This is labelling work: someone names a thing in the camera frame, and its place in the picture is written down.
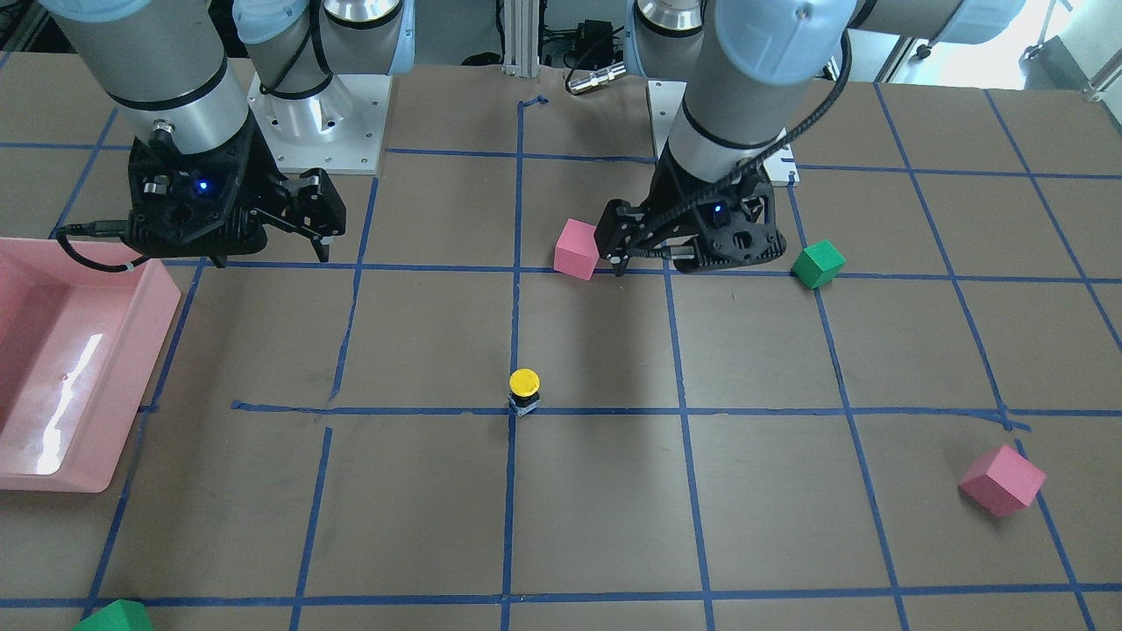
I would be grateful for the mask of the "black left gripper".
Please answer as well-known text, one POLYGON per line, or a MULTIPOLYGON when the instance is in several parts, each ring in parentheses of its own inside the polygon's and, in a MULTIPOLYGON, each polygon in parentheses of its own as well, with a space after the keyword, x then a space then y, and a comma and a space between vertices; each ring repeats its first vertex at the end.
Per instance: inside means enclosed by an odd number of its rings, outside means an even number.
MULTIPOLYGON (((732 210, 749 221, 774 221, 774 188, 757 156, 735 149, 712 161, 709 155, 663 147, 650 183, 650 228, 668 229, 680 219, 695 223, 700 212, 702 223, 716 229, 729 223, 732 210)), ((632 259, 693 260, 691 245, 645 245, 650 239, 642 209, 625 200, 609 200, 594 227, 597 252, 616 277, 628 272, 632 259)))

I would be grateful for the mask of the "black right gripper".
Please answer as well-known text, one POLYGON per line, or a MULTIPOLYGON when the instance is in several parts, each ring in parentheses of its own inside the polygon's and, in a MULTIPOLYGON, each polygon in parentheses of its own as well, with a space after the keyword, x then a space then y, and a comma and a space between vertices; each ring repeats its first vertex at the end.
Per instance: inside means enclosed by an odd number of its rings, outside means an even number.
POLYGON ((224 143, 224 158, 234 164, 236 176, 224 255, 209 256, 217 269, 227 268, 227 255, 263 252, 266 223, 309 239, 319 262, 330 260, 331 243, 347 232, 347 208, 325 170, 311 168, 296 179, 280 175, 252 113, 224 143))

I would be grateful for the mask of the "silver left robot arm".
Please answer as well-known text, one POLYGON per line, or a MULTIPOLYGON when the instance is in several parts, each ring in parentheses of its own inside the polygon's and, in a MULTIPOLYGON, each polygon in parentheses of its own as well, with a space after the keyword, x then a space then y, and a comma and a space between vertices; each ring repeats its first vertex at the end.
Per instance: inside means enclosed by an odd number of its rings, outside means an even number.
POLYGON ((764 162, 842 95, 850 31, 977 45, 1021 1, 632 1, 625 63, 686 84, 649 196, 607 203, 594 239, 623 275, 634 259, 684 274, 785 254, 764 162))

